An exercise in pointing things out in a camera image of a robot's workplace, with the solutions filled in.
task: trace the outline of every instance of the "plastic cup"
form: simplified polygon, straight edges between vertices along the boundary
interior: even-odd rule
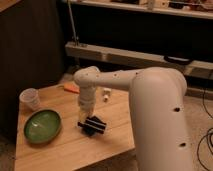
[[[37,111],[41,108],[38,90],[34,88],[28,88],[22,91],[19,100],[32,111]]]

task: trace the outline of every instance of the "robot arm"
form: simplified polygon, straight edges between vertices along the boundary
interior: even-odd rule
[[[141,171],[193,171],[183,111],[186,81],[174,69],[101,73],[96,67],[74,75],[80,87],[79,105],[91,115],[95,87],[129,92],[129,106],[136,156]]]

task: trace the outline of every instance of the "green plate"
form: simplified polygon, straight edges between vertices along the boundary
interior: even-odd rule
[[[33,144],[51,141],[60,131],[61,118],[53,110],[41,110],[31,116],[25,124],[24,135]]]

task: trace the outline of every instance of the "wire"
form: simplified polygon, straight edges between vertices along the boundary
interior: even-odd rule
[[[204,91],[203,91],[202,102],[203,102],[203,107],[204,107],[204,109],[205,109],[205,112],[213,119],[213,115],[208,111],[208,109],[207,109],[207,107],[206,107],[206,104],[205,104],[206,90],[207,90],[208,83],[209,83],[209,80],[210,80],[212,74],[213,74],[213,70],[211,70],[211,71],[209,72],[209,75],[208,75],[206,84],[205,84],[205,86],[204,86],[204,88],[203,88]],[[203,142],[204,139],[206,139],[207,145],[208,145],[208,148],[209,148],[209,151],[211,152],[211,155],[213,155],[213,150],[212,150],[212,149],[213,149],[212,136],[213,136],[213,128],[210,128],[210,129],[207,131],[206,135],[204,135],[204,136],[200,139],[200,141],[199,141],[199,143],[198,143],[198,147],[197,147],[197,159],[198,159],[200,165],[201,165],[205,170],[207,170],[207,171],[211,171],[211,170],[210,170],[207,166],[205,166],[204,163],[202,162],[202,160],[200,159],[199,151],[200,151],[200,145],[201,145],[201,143]]]
[[[213,155],[213,151],[212,151],[212,148],[213,148],[212,145],[213,145],[213,143],[212,143],[212,139],[211,139],[211,137],[212,137],[212,135],[213,135],[213,132],[211,132],[212,130],[213,130],[213,128],[210,128],[210,129],[207,131],[207,134],[204,135],[204,136],[200,139],[200,141],[199,141],[199,143],[198,143],[198,147],[197,147],[197,159],[198,159],[200,165],[201,165],[205,170],[207,170],[207,171],[211,171],[211,170],[210,170],[207,166],[205,166],[205,164],[203,164],[202,160],[200,159],[200,153],[199,153],[199,151],[200,151],[200,145],[201,145],[201,143],[202,143],[203,140],[206,138],[209,151],[211,152],[211,155]]]
[[[213,74],[213,69],[209,72],[206,84],[203,88],[204,91],[203,91],[202,102],[203,102],[203,107],[204,107],[205,112],[209,115],[209,117],[211,117],[213,119],[213,115],[209,112],[209,110],[207,109],[206,104],[205,104],[206,90],[207,90],[207,86],[208,86],[208,83],[209,83],[209,80],[210,80],[212,74]]]

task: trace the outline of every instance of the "black cabinet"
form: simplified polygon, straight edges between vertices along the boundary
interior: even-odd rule
[[[55,84],[64,54],[55,0],[22,0],[0,13],[0,133],[15,142],[19,93]]]

